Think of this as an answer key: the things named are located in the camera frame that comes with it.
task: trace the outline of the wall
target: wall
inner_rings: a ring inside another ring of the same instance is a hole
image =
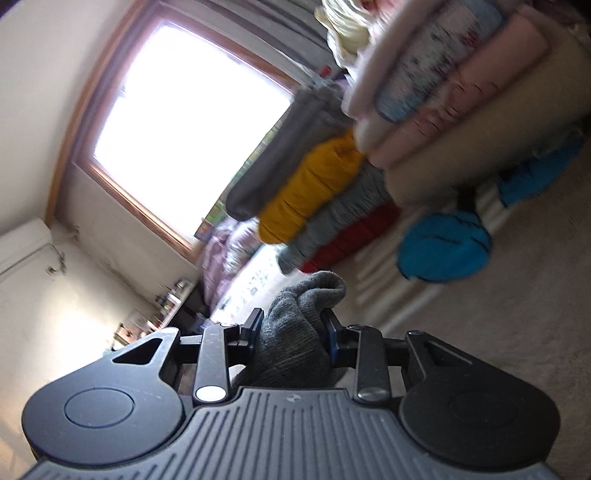
[[[125,210],[80,168],[69,165],[63,184],[57,217],[65,225],[76,225],[82,247],[143,298],[153,300],[179,278],[197,277],[198,268]]]
[[[21,0],[0,20],[0,233],[43,217],[86,76],[132,0]]]
[[[45,247],[0,276],[0,478],[20,477],[34,463],[20,426],[22,408],[39,388],[101,357],[119,322],[154,309],[74,243]]]

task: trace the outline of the beige folded blanket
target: beige folded blanket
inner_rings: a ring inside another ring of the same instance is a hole
[[[562,26],[523,6],[551,51],[494,100],[386,171],[394,202],[445,194],[515,161],[540,138],[591,112],[591,57]]]

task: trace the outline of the red garment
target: red garment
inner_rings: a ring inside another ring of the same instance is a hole
[[[304,273],[314,273],[330,268],[382,235],[399,218],[400,208],[392,202],[380,205],[367,217],[343,230],[332,243],[320,248],[314,258],[304,264],[300,270]]]

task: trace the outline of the gray knit fabric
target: gray knit fabric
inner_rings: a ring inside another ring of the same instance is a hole
[[[321,388],[338,380],[322,345],[326,331],[320,312],[345,297],[345,282],[332,272],[317,272],[275,298],[261,326],[253,360],[233,380],[274,388]]]
[[[392,200],[384,184],[384,172],[367,161],[357,178],[322,207],[306,227],[277,254],[281,272],[288,274],[310,260],[320,247],[328,245],[341,231]]]
[[[228,192],[228,215],[239,221],[258,215],[310,150],[351,127],[342,98],[333,82],[298,90],[275,137]]]

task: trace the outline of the mustard yellow puffer jacket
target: mustard yellow puffer jacket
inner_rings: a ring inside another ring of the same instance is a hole
[[[364,158],[352,131],[311,150],[259,215],[261,240],[280,244],[294,238],[308,218],[355,178]]]

